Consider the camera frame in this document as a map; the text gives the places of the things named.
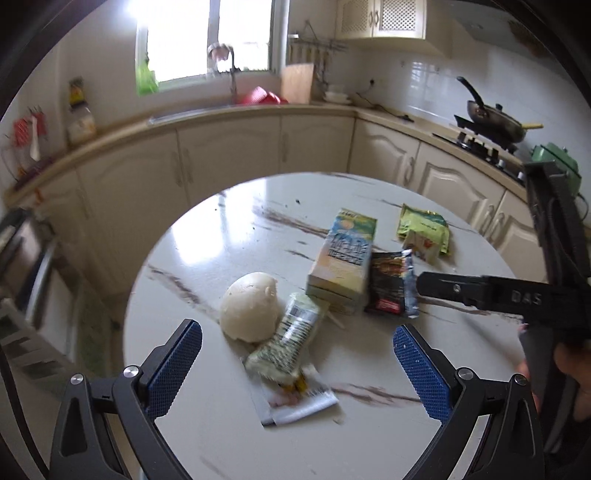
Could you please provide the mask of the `person's right hand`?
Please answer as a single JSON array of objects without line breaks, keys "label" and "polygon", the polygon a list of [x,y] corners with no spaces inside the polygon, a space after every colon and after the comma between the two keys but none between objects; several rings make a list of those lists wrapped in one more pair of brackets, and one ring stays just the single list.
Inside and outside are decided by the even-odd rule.
[{"label": "person's right hand", "polygon": [[574,406],[574,419],[585,421],[591,413],[591,358],[590,350],[570,350],[559,344],[554,352],[557,367],[565,375],[572,377],[579,384],[579,391]]}]

